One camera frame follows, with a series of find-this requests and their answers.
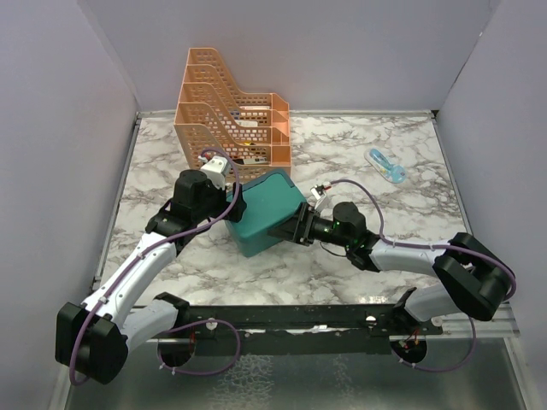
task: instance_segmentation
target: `blue object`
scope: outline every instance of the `blue object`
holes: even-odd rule
[[[407,178],[407,173],[400,165],[393,165],[376,148],[372,148],[368,155],[368,161],[378,170],[382,176],[393,184],[400,184]]]
[[[251,257],[281,242],[270,237],[268,229],[288,220],[306,198],[283,169],[274,169],[244,184],[243,193],[247,202],[243,218],[237,223],[226,221],[226,226],[239,251]]]

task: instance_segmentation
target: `black bracket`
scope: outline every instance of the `black bracket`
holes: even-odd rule
[[[321,218],[313,207],[302,202],[288,220],[271,228],[268,235],[306,246],[314,240],[342,246],[354,267],[378,272],[369,256],[379,236],[367,229],[365,216],[353,202],[338,203],[332,210],[332,220]]]
[[[397,305],[392,304],[190,306],[166,293],[158,297],[175,307],[181,306],[176,326],[207,318],[234,325],[242,343],[241,354],[389,354],[390,336],[406,337],[418,328],[424,336],[443,332],[431,321],[418,323],[400,318]],[[317,325],[332,330],[313,332]],[[162,343],[164,337],[179,338],[181,343]],[[234,339],[225,326],[209,329],[200,325],[191,331],[159,335],[158,348],[166,364],[180,366],[192,355],[231,355],[235,350]]]
[[[57,314],[55,359],[59,363],[70,366],[76,337],[88,313],[83,307],[66,303]],[[118,326],[95,315],[80,344],[76,370],[107,384],[120,372],[127,353],[126,337]]]
[[[502,263],[469,233],[460,232],[449,242]],[[455,250],[446,250],[439,256],[433,270],[456,306],[477,320],[491,320],[510,288],[507,273],[502,269],[482,258]]]

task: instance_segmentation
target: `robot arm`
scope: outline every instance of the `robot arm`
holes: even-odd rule
[[[409,324],[460,312],[474,319],[491,320],[511,288],[510,279],[499,267],[501,261],[473,235],[460,232],[449,241],[423,243],[421,249],[410,248],[407,243],[389,244],[367,229],[364,215],[353,202],[338,203],[332,220],[321,218],[316,209],[303,203],[289,220],[268,234],[301,245],[319,240],[342,246],[346,258],[361,270],[400,270],[439,278],[442,284],[414,288],[399,301],[401,319]],[[450,246],[439,249],[439,245]],[[492,264],[478,255],[500,263]]]
[[[363,337],[383,340],[389,336],[409,334],[416,328],[423,330],[421,334],[427,334],[424,329],[431,329],[429,334],[439,334],[442,331],[440,328],[433,328],[426,323],[433,316],[464,312],[476,319],[490,320],[509,290],[510,283],[504,272],[480,258],[447,249],[435,249],[435,244],[424,249],[409,249],[383,242],[379,235],[367,229],[365,217],[353,202],[337,204],[333,209],[332,220],[321,218],[321,208],[327,199],[324,190],[315,187],[312,192],[318,200],[316,208],[306,202],[301,203],[290,219],[271,229],[268,235],[302,245],[310,245],[314,240],[333,243],[344,247],[347,259],[358,269],[422,273],[438,277],[442,284],[423,290],[408,290],[395,305],[345,305],[329,308],[321,316],[313,316],[305,309],[293,310],[293,307],[190,307],[188,302],[169,294],[161,294],[149,306],[131,313],[132,307],[152,279],[174,261],[197,234],[186,235],[172,242],[168,242],[168,238],[195,229],[204,220],[217,218],[226,211],[230,203],[226,200],[225,189],[228,171],[227,160],[215,157],[200,171],[186,170],[180,174],[175,184],[174,197],[149,221],[137,248],[113,277],[81,305],[67,303],[60,310],[56,332],[58,362],[69,366],[77,336],[85,328],[77,351],[75,369],[107,384],[119,373],[128,353],[141,343],[175,326],[187,325],[202,318],[223,319],[232,323],[238,331],[264,330],[251,337],[245,334],[245,340],[249,343],[246,353],[269,352],[263,350],[260,341],[255,340],[259,337],[275,337],[273,345],[279,350],[282,341],[279,334],[274,335],[275,332],[305,330],[318,324],[357,330],[358,333],[350,332],[347,336],[356,338],[354,348],[339,340],[334,344],[336,349],[345,346],[344,349],[361,351]],[[225,219],[240,221],[245,209],[243,195],[239,195]],[[158,242],[162,244],[154,247],[151,252],[143,252]],[[450,241],[437,244],[447,243],[497,260],[467,233],[459,233]],[[372,324],[368,321],[372,317],[370,313],[374,313]],[[84,326],[90,316],[89,325]],[[204,343],[212,338],[225,340],[222,331],[204,333],[198,337]],[[298,340],[308,340],[308,337],[310,335]],[[319,333],[313,337],[329,338],[332,335]],[[321,353],[321,346],[327,344],[314,344],[319,349],[317,353]],[[220,345],[224,346],[225,343],[216,343],[215,348]],[[303,346],[304,352],[310,351],[308,342]],[[295,340],[284,345],[283,349],[287,353],[302,352],[295,345]]]
[[[227,159],[216,156],[199,171],[180,173],[173,198],[150,219],[136,249],[112,278],[81,305],[66,303],[59,311],[58,362],[69,366],[80,329],[92,313],[79,344],[76,370],[101,383],[115,377],[130,351],[174,326],[179,314],[176,303],[154,300],[136,313],[130,313],[131,309],[152,279],[176,259],[197,233],[174,241],[168,241],[169,237],[195,229],[204,220],[217,218],[226,211],[230,205],[225,186],[229,170]],[[237,222],[245,209],[243,196],[239,195],[225,219]],[[158,243],[162,244],[145,251]]]

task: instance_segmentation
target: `small white object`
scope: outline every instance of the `small white object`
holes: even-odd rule
[[[218,325],[219,324],[216,322],[207,322],[205,324],[205,327],[208,328],[210,331],[213,331],[214,329],[216,329],[216,326]]]
[[[236,120],[239,126],[258,126],[258,121]]]
[[[203,165],[200,171],[207,175],[215,188],[221,190],[226,186],[226,176],[230,172],[230,168],[230,163],[226,158],[216,155],[211,161]]]
[[[441,327],[443,325],[443,318],[435,316],[434,318],[431,318],[431,323],[433,323],[433,326]]]
[[[247,109],[249,111],[257,111],[259,109],[270,109],[269,105],[242,105],[241,109]]]
[[[315,198],[315,211],[320,214],[323,209],[331,204],[331,198],[326,194],[325,190],[320,189],[319,185],[314,186],[311,189],[311,193]]]
[[[257,158],[244,158],[241,161],[243,162],[243,165],[257,165],[268,163],[268,159],[263,156],[259,156]]]

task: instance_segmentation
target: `black metal mount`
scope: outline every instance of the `black metal mount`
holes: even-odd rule
[[[390,354],[390,336],[440,335],[430,321],[410,327],[393,304],[302,306],[190,306],[176,296],[156,297],[179,310],[177,326],[203,319],[222,319],[238,330],[241,354]],[[317,326],[328,328],[322,331]],[[236,348],[230,329],[205,325],[178,333],[159,335],[158,348],[169,366],[181,366],[192,355],[229,356]]]

